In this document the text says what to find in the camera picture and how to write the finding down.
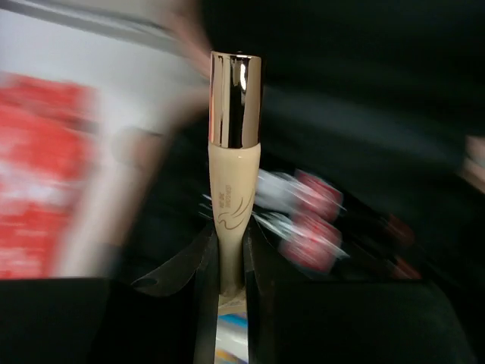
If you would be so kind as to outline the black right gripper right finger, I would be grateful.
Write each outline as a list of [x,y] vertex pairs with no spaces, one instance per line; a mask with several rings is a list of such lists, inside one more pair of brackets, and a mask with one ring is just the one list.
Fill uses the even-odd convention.
[[274,274],[284,264],[254,218],[250,219],[242,242],[249,361],[275,363],[274,298],[277,285]]

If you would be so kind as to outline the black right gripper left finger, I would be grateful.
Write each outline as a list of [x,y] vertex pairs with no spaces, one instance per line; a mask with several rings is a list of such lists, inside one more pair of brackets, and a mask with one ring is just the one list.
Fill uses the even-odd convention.
[[214,225],[187,248],[131,286],[155,299],[143,356],[155,363],[213,363],[219,300],[219,253]]

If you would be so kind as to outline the cola bottle red cap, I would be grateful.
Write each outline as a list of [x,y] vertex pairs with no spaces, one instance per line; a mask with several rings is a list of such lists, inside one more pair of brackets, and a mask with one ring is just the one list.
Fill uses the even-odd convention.
[[412,229],[395,215],[378,212],[352,194],[301,170],[295,176],[259,170],[255,204],[286,214],[313,212],[330,223],[363,224],[389,234],[403,246],[415,240]]

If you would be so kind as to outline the large cream cosmetic tube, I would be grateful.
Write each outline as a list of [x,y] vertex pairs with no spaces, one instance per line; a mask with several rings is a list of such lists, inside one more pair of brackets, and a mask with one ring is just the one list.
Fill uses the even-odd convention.
[[211,53],[208,160],[219,243],[220,294],[243,287],[243,236],[252,214],[261,156],[262,60]]

